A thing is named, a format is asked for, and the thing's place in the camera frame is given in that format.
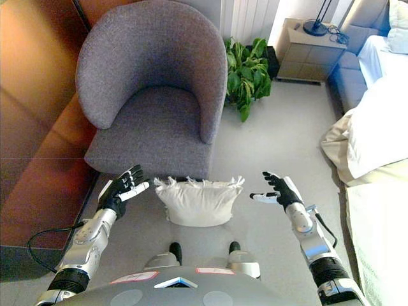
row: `black lamp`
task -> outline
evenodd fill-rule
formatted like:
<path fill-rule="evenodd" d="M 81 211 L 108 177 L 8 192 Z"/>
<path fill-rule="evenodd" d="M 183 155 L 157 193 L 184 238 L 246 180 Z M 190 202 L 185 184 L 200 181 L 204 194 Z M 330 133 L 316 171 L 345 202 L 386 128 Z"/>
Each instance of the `black lamp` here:
<path fill-rule="evenodd" d="M 329 1 L 323 15 L 320 17 L 320 14 L 323 11 L 326 2 L 327 2 L 327 0 L 324 0 L 323 5 L 320 8 L 320 12 L 317 15 L 316 20 L 308 20 L 308 21 L 304 22 L 303 30 L 305 30 L 305 32 L 307 34 L 310 34 L 310 35 L 313 35 L 313 36 L 324 36 L 324 35 L 326 35 L 327 27 L 324 24 L 322 24 L 321 22 L 323 21 L 324 16 L 326 15 L 327 10 L 328 10 L 329 6 L 332 3 L 332 0 Z"/>

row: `lamp base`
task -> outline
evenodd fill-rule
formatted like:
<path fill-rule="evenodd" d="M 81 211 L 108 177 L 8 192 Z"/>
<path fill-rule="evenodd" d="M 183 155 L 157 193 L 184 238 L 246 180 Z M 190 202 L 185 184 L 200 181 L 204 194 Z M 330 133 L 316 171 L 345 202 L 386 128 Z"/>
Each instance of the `lamp base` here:
<path fill-rule="evenodd" d="M 309 35 L 324 36 L 327 33 L 327 27 L 315 20 L 308 20 L 303 23 L 303 30 Z"/>

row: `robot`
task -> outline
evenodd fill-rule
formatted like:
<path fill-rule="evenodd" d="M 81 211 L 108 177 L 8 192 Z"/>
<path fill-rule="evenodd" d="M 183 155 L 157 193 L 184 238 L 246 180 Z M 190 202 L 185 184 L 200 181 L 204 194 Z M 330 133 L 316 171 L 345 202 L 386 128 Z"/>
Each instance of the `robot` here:
<path fill-rule="evenodd" d="M 305 208 L 289 177 L 263 172 L 273 191 L 251 194 L 265 203 L 278 203 L 291 221 L 295 237 L 312 273 L 322 305 L 369 306 L 357 283 L 350 278 L 333 246 L 324 237 L 325 226 L 316 207 Z M 169 252 L 154 256 L 143 271 L 121 277 L 106 286 L 86 291 L 98 269 L 114 222 L 126 213 L 126 202 L 149 188 L 140 165 L 134 166 L 100 192 L 98 209 L 84 220 L 66 251 L 48 290 L 35 306 L 171 306 L 171 305 L 293 305 L 276 297 L 260 280 L 254 256 L 238 242 L 229 248 L 226 268 L 182 266 L 182 250 L 172 243 Z"/>

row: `nightstand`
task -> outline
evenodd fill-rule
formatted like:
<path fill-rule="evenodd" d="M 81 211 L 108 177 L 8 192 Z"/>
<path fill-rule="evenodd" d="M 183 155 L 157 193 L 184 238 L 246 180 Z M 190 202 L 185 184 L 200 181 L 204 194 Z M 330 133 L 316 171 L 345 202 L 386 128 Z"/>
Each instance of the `nightstand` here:
<path fill-rule="evenodd" d="M 276 48 L 280 64 L 278 79 L 324 82 L 332 73 L 347 46 L 330 40 L 330 33 L 312 36 L 303 30 L 303 21 L 287 18 Z"/>

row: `chair seat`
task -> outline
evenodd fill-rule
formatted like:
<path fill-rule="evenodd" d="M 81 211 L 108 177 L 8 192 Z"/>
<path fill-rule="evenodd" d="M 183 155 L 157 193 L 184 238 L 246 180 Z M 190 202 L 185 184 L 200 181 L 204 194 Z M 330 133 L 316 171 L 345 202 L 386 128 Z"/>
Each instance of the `chair seat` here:
<path fill-rule="evenodd" d="M 194 95 L 160 86 L 129 99 L 112 126 L 97 131 L 85 160 L 103 173 L 119 174 L 141 164 L 148 176 L 205 179 L 211 153 L 212 145 L 200 139 L 200 107 Z"/>

